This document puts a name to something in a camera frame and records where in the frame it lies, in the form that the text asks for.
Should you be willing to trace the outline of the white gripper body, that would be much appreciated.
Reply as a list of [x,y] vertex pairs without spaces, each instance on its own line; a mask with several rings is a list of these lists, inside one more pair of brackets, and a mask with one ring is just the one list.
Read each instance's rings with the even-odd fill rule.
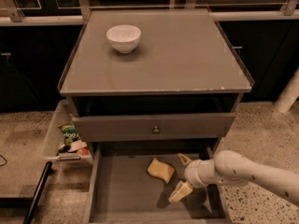
[[185,179],[196,189],[206,187],[215,181],[215,165],[210,160],[191,161],[184,172]]

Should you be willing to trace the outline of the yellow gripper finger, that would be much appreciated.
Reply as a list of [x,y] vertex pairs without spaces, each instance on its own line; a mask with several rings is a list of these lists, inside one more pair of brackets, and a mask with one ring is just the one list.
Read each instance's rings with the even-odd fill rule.
[[193,192],[193,186],[188,182],[179,181],[174,191],[171,193],[168,201],[170,203],[178,203],[183,198]]
[[188,166],[192,162],[192,160],[189,157],[187,157],[186,155],[184,155],[182,153],[179,153],[178,157],[180,158],[180,160],[184,166]]

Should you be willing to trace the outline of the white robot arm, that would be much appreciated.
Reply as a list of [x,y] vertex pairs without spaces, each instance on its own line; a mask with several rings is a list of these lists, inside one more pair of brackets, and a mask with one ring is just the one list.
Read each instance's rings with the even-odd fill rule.
[[[269,115],[278,117],[290,113],[295,100],[298,98],[298,68],[288,84],[273,105],[267,109]],[[289,203],[298,206],[299,203],[299,174],[298,172],[260,164],[248,159],[250,155],[262,151],[247,143],[248,152],[240,154],[231,149],[217,149],[213,157],[203,161],[191,160],[179,153],[184,165],[185,182],[178,182],[171,193],[170,203],[180,202],[195,189],[206,188],[208,185],[246,186],[249,182],[276,194]]]

